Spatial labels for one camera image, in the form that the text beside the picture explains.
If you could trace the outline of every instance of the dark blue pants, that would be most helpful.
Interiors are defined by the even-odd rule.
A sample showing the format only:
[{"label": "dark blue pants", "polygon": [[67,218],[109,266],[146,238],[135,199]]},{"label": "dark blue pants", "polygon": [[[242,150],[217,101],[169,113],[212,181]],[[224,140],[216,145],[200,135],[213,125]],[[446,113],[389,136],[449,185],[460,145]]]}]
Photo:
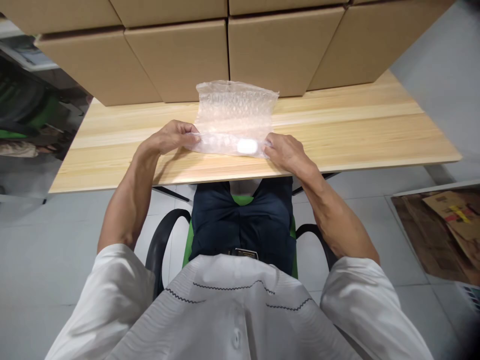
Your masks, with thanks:
[{"label": "dark blue pants", "polygon": [[292,178],[263,179],[253,201],[239,206],[228,182],[201,183],[193,201],[193,243],[189,260],[198,255],[225,254],[241,248],[291,275],[296,240],[290,236],[293,220]]}]

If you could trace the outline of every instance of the bubble wrap bag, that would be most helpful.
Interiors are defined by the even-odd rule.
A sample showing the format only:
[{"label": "bubble wrap bag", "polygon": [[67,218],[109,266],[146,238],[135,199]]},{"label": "bubble wrap bag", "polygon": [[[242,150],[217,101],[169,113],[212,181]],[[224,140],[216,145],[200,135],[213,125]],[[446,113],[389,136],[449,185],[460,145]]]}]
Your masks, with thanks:
[{"label": "bubble wrap bag", "polygon": [[196,86],[200,98],[195,126],[200,142],[188,149],[206,154],[266,158],[265,137],[273,131],[272,112],[279,98],[243,82],[218,80]]}]

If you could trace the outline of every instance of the desk surface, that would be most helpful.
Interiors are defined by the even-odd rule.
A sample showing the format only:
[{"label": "desk surface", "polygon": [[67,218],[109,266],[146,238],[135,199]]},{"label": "desk surface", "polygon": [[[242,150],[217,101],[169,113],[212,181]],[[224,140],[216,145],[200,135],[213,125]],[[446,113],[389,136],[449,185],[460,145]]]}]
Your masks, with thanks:
[{"label": "desk surface", "polygon": [[[198,103],[105,107],[93,100],[50,193],[116,188],[141,141],[171,119],[193,123]],[[462,158],[387,71],[375,83],[309,91],[278,100],[275,132],[291,134],[322,172],[455,162]],[[154,183],[193,184],[287,174],[246,156],[173,151]]]}]

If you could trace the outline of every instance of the yellow tape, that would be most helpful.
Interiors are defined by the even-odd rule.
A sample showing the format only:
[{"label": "yellow tape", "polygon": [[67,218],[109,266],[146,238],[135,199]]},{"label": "yellow tape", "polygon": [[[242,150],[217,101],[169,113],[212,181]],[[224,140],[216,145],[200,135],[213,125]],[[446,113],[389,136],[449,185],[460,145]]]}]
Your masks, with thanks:
[{"label": "yellow tape", "polygon": [[459,209],[458,206],[452,205],[452,206],[450,206],[449,208],[450,208],[450,210],[452,210],[455,214],[457,214],[457,215],[460,217],[460,219],[463,220],[464,223],[468,223],[468,224],[470,223],[469,218],[462,212],[462,210]]}]

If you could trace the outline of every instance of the belt buckle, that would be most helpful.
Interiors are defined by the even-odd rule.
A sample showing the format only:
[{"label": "belt buckle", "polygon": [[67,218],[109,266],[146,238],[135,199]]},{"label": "belt buckle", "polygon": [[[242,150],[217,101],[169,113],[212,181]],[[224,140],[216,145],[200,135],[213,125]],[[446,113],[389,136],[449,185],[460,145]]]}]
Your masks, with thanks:
[{"label": "belt buckle", "polygon": [[246,256],[255,260],[259,259],[259,254],[256,251],[246,250],[239,247],[235,248],[236,256]]}]

